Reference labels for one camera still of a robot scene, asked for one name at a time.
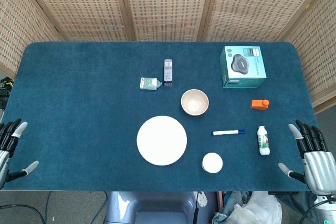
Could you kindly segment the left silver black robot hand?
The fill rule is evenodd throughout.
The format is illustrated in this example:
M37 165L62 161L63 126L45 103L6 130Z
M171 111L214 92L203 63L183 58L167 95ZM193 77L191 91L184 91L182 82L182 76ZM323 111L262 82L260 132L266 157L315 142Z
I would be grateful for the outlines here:
M28 122L21 122L21 119L7 124L1 123L1 189L6 183L28 176L39 165L39 161L34 161L24 169L13 173L9 172L11 159L27 125Z

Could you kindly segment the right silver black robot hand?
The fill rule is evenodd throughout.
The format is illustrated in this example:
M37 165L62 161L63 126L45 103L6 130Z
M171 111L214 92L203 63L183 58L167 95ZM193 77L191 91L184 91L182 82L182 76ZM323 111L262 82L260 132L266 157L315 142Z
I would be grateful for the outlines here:
M322 132L316 126L309 126L296 120L296 125L289 124L300 153L303 174L294 172L284 163L279 163L280 170L288 177L307 185L315 195L335 194L335 158L329 152Z

